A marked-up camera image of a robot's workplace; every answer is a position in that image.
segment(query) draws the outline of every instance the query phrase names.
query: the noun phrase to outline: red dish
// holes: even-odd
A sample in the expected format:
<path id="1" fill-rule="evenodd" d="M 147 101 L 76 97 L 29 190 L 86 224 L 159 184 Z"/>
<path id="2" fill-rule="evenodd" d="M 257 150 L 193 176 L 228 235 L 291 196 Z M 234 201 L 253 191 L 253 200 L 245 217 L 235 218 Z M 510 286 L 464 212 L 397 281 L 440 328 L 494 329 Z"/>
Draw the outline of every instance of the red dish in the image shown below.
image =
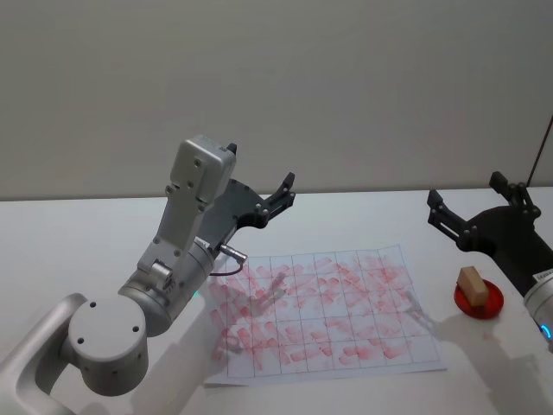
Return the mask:
<path id="1" fill-rule="evenodd" d="M 459 288 L 459 285 L 455 286 L 454 300 L 457 307 L 467 316 L 480 320 L 489 320 L 497 316 L 503 308 L 503 294 L 497 286 L 489 281 L 484 280 L 484 284 L 486 284 L 487 289 L 490 291 L 490 296 L 487 298 L 486 304 L 479 307 L 471 307 L 462 289 Z"/>

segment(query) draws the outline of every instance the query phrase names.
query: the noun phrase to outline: table surface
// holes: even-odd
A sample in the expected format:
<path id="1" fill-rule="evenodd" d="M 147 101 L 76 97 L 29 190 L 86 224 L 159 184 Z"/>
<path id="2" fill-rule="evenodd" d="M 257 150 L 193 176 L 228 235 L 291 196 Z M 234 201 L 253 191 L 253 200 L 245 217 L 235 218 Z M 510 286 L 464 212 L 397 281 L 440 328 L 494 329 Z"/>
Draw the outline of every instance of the table surface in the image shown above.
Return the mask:
<path id="1" fill-rule="evenodd" d="M 298 195 L 264 230 L 232 245 L 251 256 L 371 249 L 400 243 L 417 294 L 435 320 L 447 371 L 281 386 L 204 388 L 204 300 L 196 297 L 170 331 L 149 339 L 149 372 L 116 398 L 89 391 L 77 369 L 53 396 L 80 415 L 163 413 L 519 414 L 553 410 L 553 356 L 522 298 L 486 256 L 459 251 L 428 225 L 428 192 Z M 491 189 L 443 191 L 462 217 L 505 204 Z M 553 245 L 553 188 L 533 188 L 537 231 Z M 154 235 L 165 200 L 0 203 L 0 359 L 65 295 L 117 292 Z M 453 302 L 462 266 L 475 265 L 505 296 L 499 318 L 481 322 Z"/>

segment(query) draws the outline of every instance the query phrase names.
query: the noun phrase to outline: paper sheet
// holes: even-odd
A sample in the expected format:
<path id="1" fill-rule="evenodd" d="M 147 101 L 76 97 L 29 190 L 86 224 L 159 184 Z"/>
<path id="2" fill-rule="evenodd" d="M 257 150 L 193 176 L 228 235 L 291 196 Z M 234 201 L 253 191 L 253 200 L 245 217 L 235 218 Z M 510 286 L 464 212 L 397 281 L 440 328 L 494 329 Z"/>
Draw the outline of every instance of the paper sheet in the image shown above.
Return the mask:
<path id="1" fill-rule="evenodd" d="M 445 368 L 399 246 L 249 258 L 206 298 L 208 385 Z"/>

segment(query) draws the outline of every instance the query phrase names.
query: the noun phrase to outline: wire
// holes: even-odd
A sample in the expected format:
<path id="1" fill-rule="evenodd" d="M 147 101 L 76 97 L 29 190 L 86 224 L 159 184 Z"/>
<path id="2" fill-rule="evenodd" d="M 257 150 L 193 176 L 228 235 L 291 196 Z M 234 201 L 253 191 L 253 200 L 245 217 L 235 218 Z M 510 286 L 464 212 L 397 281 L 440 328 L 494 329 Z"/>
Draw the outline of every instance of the wire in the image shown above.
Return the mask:
<path id="1" fill-rule="evenodd" d="M 547 137 L 550 134 L 551 131 L 551 125 L 553 125 L 553 115 L 551 115 L 550 124 L 547 126 L 547 131 L 545 132 L 545 135 L 543 136 L 542 145 L 539 147 L 539 151 L 537 152 L 536 161 L 534 162 L 534 166 L 532 167 L 532 171 L 530 172 L 530 177 L 528 177 L 528 182 L 526 182 L 526 187 L 530 187 L 530 183 L 532 181 L 532 178 L 534 177 L 534 171 L 536 171 L 537 162 L 539 161 L 539 157 L 542 156 L 543 147 L 545 146 L 545 142 L 547 141 Z"/>
<path id="2" fill-rule="evenodd" d="M 242 270 L 244 269 L 244 264 L 240 264 L 240 267 L 235 270 L 235 271 L 231 271 L 231 272 L 212 272 L 211 274 L 209 274 L 211 277 L 230 277 L 231 275 L 235 275 L 235 274 L 238 274 L 239 272 L 241 272 Z"/>

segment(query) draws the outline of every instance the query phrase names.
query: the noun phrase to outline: wooden block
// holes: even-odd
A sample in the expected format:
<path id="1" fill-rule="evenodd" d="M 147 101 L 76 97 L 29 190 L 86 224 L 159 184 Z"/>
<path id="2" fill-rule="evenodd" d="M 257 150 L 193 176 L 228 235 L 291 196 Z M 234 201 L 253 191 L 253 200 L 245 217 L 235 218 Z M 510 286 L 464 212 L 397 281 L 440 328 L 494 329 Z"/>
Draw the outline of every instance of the wooden block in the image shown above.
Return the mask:
<path id="1" fill-rule="evenodd" d="M 484 305 L 490 295 L 484 280 L 473 266 L 461 268 L 457 285 L 459 285 L 472 307 Z"/>

